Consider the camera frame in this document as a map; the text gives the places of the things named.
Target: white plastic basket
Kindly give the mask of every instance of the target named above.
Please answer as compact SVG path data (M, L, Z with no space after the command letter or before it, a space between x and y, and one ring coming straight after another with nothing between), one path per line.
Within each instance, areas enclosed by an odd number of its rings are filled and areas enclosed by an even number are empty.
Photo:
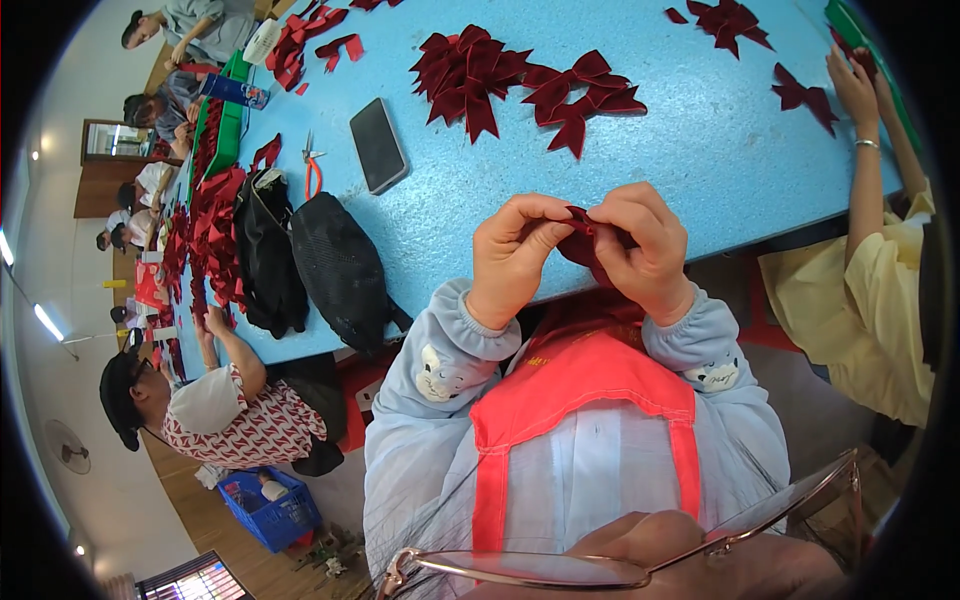
M266 19L253 33L250 42L243 51L243 60L250 64L263 64L270 56L276 43L280 41L283 27L274 19Z

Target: blue foam table surface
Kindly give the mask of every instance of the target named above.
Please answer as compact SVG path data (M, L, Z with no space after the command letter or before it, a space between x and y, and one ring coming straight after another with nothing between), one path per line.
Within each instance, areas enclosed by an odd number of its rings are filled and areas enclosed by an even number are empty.
M306 8L300 0L291 12ZM331 0L333 8L348 0ZM438 285L471 276L471 235L511 195L537 191L580 206L602 201L624 183L648 180L689 233L693 260L810 225L847 209L853 176L853 130L832 90L825 55L826 0L764 0L745 3L767 31L776 52L737 39L740 60L713 47L682 0L676 6L690 23L672 23L670 3L649 0L405 0L372 12L350 10L346 20L306 43L302 96L284 92L263 66L252 82L271 89L263 110L249 110L239 162L280 132L290 201L304 202L300 150L313 130L313 150L324 174L324 191L336 196L379 251L387 288L396 303L416 316ZM286 15L280 18L281 23ZM499 138L483 132L469 143L462 121L450 128L439 118L424 125L430 106L413 94L420 45L434 32L459 34L468 24L487 29L507 50L534 49L529 61L566 70L597 49L612 72L638 86L645 116L598 114L587 122L581 160L562 148L547 152L556 127L538 128L533 106L520 101L526 88L510 89L505 101L491 96ZM333 73L314 50L359 34L365 54L357 62L341 49ZM823 87L840 122L831 137L805 107L780 111L774 65L781 62L805 86ZM583 91L571 94L572 102ZM350 118L376 97L393 119L410 163L409 175L381 196L367 186L353 147ZM884 137L884 190L900 188ZM187 169L180 172L186 179ZM185 194L186 185L181 194ZM190 321L189 269L183 275L180 347L188 378L204 372ZM585 290L595 283L587 269L553 252L535 300ZM212 293L207 284L207 297ZM311 303L307 330L281 340L250 326L234 306L237 334L267 364L328 352L344 344ZM396 335L396 328L388 335ZM221 351L221 361L226 355Z

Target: bracelet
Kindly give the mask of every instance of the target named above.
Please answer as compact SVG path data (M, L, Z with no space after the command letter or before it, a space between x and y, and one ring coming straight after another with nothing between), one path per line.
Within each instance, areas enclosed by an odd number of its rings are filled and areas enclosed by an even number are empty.
M880 152L880 147L877 146L876 142L874 142L874 140L872 139L858 139L853 142L853 145L854 146L870 146L871 148L875 148L877 152Z

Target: black smartphone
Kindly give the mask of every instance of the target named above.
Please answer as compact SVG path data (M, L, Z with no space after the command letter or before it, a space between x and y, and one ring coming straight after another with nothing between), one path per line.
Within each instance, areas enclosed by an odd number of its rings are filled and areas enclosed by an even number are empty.
M353 115L350 130L371 194L383 193L410 170L382 98L376 98Z

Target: orange-handled scissors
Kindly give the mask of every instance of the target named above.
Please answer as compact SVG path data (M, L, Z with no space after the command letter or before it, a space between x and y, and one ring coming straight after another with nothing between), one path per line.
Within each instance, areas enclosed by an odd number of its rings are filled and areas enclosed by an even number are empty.
M314 160L314 158L323 156L326 154L326 152L310 152L310 145L312 141L313 130L308 130L306 133L306 146L303 148L303 163L306 165L306 186L303 189L303 195L308 201L319 194L324 185L324 175L320 172L320 167L317 166L317 161ZM317 174L317 189L311 193L310 180L313 179L314 173Z

